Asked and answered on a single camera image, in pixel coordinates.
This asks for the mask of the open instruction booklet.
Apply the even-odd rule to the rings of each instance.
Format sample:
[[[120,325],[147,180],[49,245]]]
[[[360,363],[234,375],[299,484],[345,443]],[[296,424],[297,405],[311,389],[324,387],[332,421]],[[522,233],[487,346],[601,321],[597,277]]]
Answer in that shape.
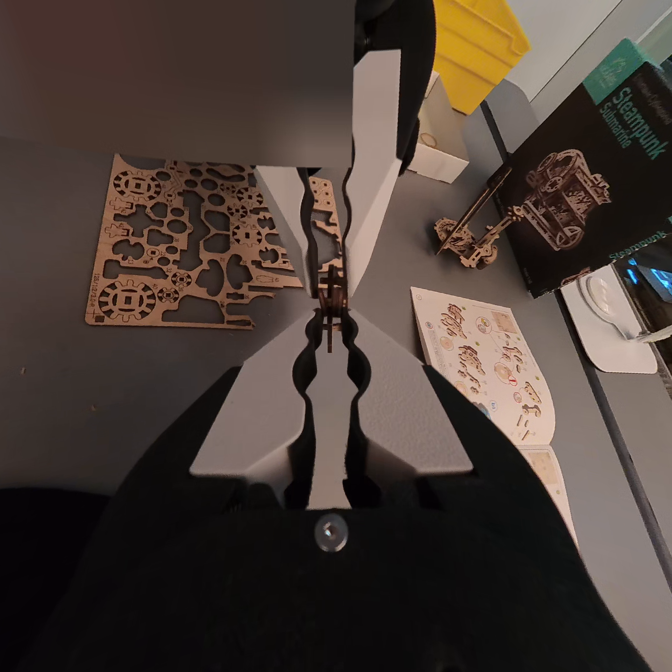
[[[550,445],[556,415],[549,387],[511,309],[410,289],[425,361],[517,447],[578,543],[565,481]]]

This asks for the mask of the white desk stand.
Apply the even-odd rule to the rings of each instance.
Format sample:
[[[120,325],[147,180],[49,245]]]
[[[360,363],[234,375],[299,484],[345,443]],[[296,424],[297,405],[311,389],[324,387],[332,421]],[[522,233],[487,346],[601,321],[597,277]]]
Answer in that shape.
[[[613,264],[584,274],[560,289],[584,352],[598,370],[656,374],[653,345],[671,338],[671,320],[647,327]]]

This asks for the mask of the laser-cut wooden parts sheet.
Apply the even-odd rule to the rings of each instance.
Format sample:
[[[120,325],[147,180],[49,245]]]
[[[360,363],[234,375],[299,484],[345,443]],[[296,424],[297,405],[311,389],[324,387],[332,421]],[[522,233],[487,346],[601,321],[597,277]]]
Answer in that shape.
[[[113,156],[88,325],[251,330],[244,306],[301,287],[251,166]]]

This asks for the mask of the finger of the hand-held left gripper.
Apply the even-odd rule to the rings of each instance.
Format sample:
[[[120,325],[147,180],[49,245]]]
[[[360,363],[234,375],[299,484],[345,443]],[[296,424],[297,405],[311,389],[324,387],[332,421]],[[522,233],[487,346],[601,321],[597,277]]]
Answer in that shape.
[[[308,294],[318,294],[318,248],[312,226],[315,199],[308,169],[257,165],[255,177],[294,271]]]
[[[353,70],[355,158],[345,186],[350,206],[344,237],[348,288],[357,288],[365,274],[399,175],[400,61],[400,50],[372,51]]]

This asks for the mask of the white cardboard tray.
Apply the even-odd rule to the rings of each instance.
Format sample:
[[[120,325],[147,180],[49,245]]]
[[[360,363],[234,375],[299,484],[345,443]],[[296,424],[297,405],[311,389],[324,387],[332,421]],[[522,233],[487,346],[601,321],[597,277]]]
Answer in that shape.
[[[469,164],[463,129],[466,117],[450,104],[440,74],[432,71],[419,111],[419,133],[408,169],[453,183]]]

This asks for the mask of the black model kit box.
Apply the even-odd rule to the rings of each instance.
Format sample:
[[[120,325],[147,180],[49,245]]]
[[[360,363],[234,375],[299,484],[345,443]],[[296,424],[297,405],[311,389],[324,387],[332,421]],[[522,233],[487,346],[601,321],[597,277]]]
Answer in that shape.
[[[508,157],[495,195],[533,298],[671,236],[671,84],[624,38]]]

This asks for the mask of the small wooden gear assembly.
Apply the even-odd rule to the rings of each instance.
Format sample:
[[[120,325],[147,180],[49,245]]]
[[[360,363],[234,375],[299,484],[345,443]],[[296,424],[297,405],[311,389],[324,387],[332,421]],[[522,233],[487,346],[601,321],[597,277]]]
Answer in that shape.
[[[344,269],[334,263],[327,266],[327,273],[318,283],[318,300],[323,315],[323,331],[327,339],[327,352],[333,352],[335,334],[343,330],[348,316],[348,279]]]

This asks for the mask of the yellow plastic bin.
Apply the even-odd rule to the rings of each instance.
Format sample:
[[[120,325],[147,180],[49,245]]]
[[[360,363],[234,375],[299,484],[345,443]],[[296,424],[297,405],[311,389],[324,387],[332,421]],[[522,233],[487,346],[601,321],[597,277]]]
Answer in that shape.
[[[506,1],[434,1],[434,71],[470,115],[532,49]]]

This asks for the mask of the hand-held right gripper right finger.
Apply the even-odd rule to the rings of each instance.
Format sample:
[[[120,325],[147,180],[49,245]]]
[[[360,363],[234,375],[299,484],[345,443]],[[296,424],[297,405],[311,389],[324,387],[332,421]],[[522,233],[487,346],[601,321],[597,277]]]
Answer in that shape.
[[[349,414],[343,490],[352,508],[373,508],[398,483],[468,474],[473,465],[423,364],[355,310],[341,318]]]

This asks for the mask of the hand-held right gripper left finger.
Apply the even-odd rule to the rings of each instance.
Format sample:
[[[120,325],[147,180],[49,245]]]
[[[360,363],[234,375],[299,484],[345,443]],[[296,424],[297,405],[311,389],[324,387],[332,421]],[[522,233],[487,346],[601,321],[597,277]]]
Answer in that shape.
[[[248,358],[190,466],[192,476],[266,484],[286,508],[307,507],[316,455],[307,391],[322,339],[317,308]]]

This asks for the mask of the partly built wooden model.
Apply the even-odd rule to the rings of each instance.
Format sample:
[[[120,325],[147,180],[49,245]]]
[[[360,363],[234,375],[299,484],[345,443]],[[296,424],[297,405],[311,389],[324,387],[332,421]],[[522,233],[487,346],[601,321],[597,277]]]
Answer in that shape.
[[[520,220],[518,207],[508,208],[505,216],[494,226],[486,226],[481,236],[476,236],[469,224],[482,207],[499,191],[508,175],[510,166],[502,166],[488,180],[485,189],[467,208],[458,220],[441,218],[434,224],[440,247],[437,254],[451,251],[456,254],[460,263],[467,268],[484,269],[494,262],[498,255],[496,240],[512,223]]]

